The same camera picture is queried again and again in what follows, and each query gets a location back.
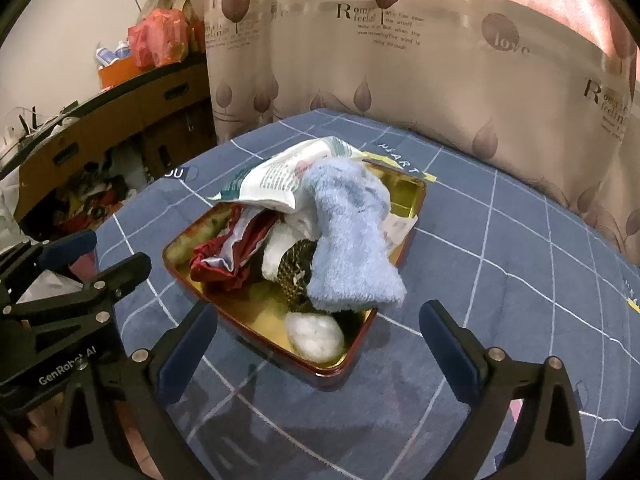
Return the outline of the red white ruffled garment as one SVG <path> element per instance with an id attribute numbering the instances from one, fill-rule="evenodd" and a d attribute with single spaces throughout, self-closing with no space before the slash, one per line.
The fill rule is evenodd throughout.
<path id="1" fill-rule="evenodd" d="M 221 229 L 193 249 L 190 278 L 228 292 L 239 289 L 250 275 L 250 259 L 259 252 L 280 219 L 271 209 L 226 204 Z"/>

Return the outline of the white fluffy pompom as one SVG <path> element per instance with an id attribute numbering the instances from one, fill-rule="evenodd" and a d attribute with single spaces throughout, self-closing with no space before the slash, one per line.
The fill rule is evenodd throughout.
<path id="1" fill-rule="evenodd" d="M 331 315 L 291 312 L 285 330 L 295 353 L 311 363 L 332 365 L 344 352 L 343 331 Z"/>

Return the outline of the black gold patterned scarf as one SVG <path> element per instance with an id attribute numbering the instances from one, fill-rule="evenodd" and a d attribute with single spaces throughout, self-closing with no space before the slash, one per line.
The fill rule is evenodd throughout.
<path id="1" fill-rule="evenodd" d="M 307 285 L 311 279 L 311 263 L 316 251 L 315 240 L 298 240 L 282 256 L 277 283 L 282 288 L 288 308 L 294 312 L 311 309 Z"/>

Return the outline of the red gold toffee tin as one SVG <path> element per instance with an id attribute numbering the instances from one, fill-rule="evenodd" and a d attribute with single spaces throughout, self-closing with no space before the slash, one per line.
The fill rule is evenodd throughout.
<path id="1" fill-rule="evenodd" d="M 249 344 L 322 386 L 344 377 L 355 362 L 378 310 L 315 311 L 303 296 L 310 246 L 296 244 L 285 262 L 292 271 L 278 282 L 262 277 L 262 253 L 244 266 L 246 280 L 228 288 L 190 277 L 193 249 L 218 235 L 230 219 L 229 205 L 215 205 L 163 250 L 169 273 L 189 292 L 213 304 L 219 316 Z"/>

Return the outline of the wet wipes pack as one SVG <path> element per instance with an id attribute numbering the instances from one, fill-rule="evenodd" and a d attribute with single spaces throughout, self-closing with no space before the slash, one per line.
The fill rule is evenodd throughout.
<path id="1" fill-rule="evenodd" d="M 363 160 L 365 157 L 363 151 L 337 136 L 299 142 L 257 166 L 239 172 L 209 200 L 292 214 L 304 202 L 303 176 L 315 162 L 324 158 Z"/>

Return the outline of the white fluffy panda plush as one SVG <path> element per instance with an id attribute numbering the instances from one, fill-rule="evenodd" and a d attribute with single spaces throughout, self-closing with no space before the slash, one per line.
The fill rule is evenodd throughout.
<path id="1" fill-rule="evenodd" d="M 280 261 L 284 254 L 300 240 L 318 240 L 320 226 L 314 208 L 307 207 L 295 214 L 285 214 L 270 230 L 262 253 L 262 277 L 277 281 Z"/>

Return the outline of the light blue towel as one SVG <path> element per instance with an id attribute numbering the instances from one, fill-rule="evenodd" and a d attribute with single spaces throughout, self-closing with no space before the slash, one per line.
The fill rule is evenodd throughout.
<path id="1" fill-rule="evenodd" d="M 349 158 L 315 162 L 303 178 L 318 218 L 320 237 L 306 292 L 326 312 L 396 308 L 406 288 L 390 262 L 383 221 L 390 192 L 363 165 Z"/>

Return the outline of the white floral mesh cloth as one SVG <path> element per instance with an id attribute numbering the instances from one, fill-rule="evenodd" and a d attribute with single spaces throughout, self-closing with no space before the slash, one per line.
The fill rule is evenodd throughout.
<path id="1" fill-rule="evenodd" d="M 416 225 L 417 216 L 401 217 L 390 212 L 382 222 L 382 232 L 386 252 L 390 255 L 396 248 L 404 244 L 407 236 Z"/>

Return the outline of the orange rubber pig toy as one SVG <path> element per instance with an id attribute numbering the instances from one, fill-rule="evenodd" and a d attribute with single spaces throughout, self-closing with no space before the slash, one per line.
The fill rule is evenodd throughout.
<path id="1" fill-rule="evenodd" d="M 194 249 L 217 236 L 227 225 L 230 216 L 231 206 L 227 204 L 220 204 L 207 211 L 201 219 L 167 245 L 163 252 L 164 259 L 175 266 L 190 261 Z"/>

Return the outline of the dark wooden cabinet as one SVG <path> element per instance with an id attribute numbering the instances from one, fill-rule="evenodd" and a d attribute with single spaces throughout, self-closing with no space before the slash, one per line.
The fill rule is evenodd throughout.
<path id="1" fill-rule="evenodd" d="M 189 56 L 105 90 L 70 112 L 75 121 L 54 134 L 42 127 L 1 169 L 18 170 L 14 218 L 27 217 L 56 188 L 119 144 L 134 142 L 159 178 L 217 144 L 206 57 Z"/>

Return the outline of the orange box on cabinet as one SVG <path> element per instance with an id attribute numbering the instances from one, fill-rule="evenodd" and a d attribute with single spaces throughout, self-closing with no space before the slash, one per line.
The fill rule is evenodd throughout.
<path id="1" fill-rule="evenodd" d="M 119 58 L 109 66 L 98 70 L 102 90 L 111 89 L 143 74 L 132 56 Z"/>

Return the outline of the red plastic bag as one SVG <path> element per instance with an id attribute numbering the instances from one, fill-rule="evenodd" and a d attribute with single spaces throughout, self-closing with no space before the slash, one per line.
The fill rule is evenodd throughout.
<path id="1" fill-rule="evenodd" d="M 128 28 L 131 56 L 139 70 L 182 62 L 189 54 L 189 24 L 178 9 L 155 9 Z"/>

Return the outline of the beige leaf print curtain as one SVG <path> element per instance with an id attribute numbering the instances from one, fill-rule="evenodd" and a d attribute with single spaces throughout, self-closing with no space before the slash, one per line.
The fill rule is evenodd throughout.
<path id="1" fill-rule="evenodd" d="M 639 258 L 639 0 L 148 0 L 204 27 L 217 138 L 329 108 L 528 183 Z"/>

